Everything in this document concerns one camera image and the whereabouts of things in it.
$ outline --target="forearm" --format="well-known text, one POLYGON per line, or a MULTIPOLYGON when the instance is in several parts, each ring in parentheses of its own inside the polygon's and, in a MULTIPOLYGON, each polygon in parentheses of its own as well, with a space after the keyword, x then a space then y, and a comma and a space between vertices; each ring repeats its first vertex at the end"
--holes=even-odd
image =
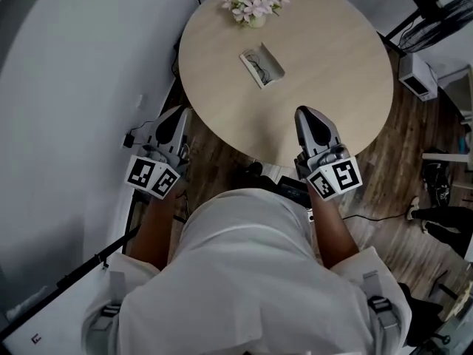
POLYGON ((311 185, 308 188, 320 255, 324 266, 332 268, 359 253, 358 246, 341 219, 336 204, 333 201, 324 202, 311 185))
POLYGON ((151 263, 160 270, 167 266, 175 203, 173 190, 164 200, 152 198, 133 241, 130 257, 151 263))

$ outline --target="round wooden table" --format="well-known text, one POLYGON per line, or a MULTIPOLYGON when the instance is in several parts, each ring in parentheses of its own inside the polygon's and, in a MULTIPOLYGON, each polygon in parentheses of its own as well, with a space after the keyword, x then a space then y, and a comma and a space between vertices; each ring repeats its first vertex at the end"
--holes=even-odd
POLYGON ((319 110, 351 155, 381 131, 392 103, 392 70, 377 32, 346 0, 290 0, 258 29, 240 27, 222 0, 196 10, 180 42, 179 68, 195 112, 244 154, 294 167, 301 152, 294 113, 319 110), (239 56, 263 43, 285 71, 260 89, 239 56))

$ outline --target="white shirt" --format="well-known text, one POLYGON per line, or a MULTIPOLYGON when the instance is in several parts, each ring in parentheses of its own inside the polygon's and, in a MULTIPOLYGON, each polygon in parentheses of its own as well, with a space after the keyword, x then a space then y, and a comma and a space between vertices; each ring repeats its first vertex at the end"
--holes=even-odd
POLYGON ((260 189, 223 193, 193 213, 162 272, 115 255, 109 271, 124 275, 125 291, 104 285, 83 344, 102 354, 374 354, 378 323, 359 286, 377 270, 398 309, 400 349, 411 312, 375 250, 328 270, 311 242, 303 207, 260 189), (101 317, 113 299, 120 313, 101 317))

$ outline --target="wooden floor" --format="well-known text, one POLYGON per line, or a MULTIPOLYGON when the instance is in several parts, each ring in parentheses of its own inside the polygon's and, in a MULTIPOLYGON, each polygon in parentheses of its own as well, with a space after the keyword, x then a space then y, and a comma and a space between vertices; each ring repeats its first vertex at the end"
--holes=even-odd
MULTIPOLYGON (((397 75, 398 54, 388 50, 393 75, 397 75)), ((421 153, 431 147, 457 152, 463 127, 455 108, 448 101, 421 102, 394 78, 392 109, 383 130, 357 156, 364 185, 339 198, 342 217, 362 214, 382 218, 406 211, 412 197, 421 197, 421 207, 430 207, 421 180, 421 153)), ((171 91, 171 105, 188 104, 182 86, 177 82, 171 91)), ((231 180, 238 167, 253 161, 221 141, 194 115, 191 136, 191 165, 188 171, 188 209, 199 205, 220 192, 231 189, 231 180)), ((276 182, 281 175, 296 178, 295 170, 264 165, 264 174, 276 182)), ((451 166, 455 180, 467 180, 461 164, 451 166)), ((469 192, 453 189, 453 206, 468 206, 462 198, 469 192)), ((181 199, 178 214, 185 215, 185 199, 181 199)), ((399 282, 406 283, 414 297, 427 300, 432 281, 449 270, 446 285, 460 292, 467 280, 473 279, 469 264, 447 245, 428 234, 422 234, 418 223, 408 223, 403 217, 379 223, 354 217, 346 221, 360 248, 375 246, 381 258, 399 282)), ((182 225, 176 223, 172 245, 177 245, 182 225)), ((445 296, 434 299, 448 308, 452 301, 445 296)))

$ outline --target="flower vase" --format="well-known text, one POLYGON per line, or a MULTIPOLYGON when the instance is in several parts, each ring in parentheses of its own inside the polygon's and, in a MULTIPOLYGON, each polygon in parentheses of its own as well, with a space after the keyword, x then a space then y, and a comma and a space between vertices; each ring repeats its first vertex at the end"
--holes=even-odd
POLYGON ((266 15, 263 15, 261 17, 255 17, 254 19, 250 20, 250 22, 247 23, 247 26, 256 29, 258 27, 262 27, 265 23, 266 15))

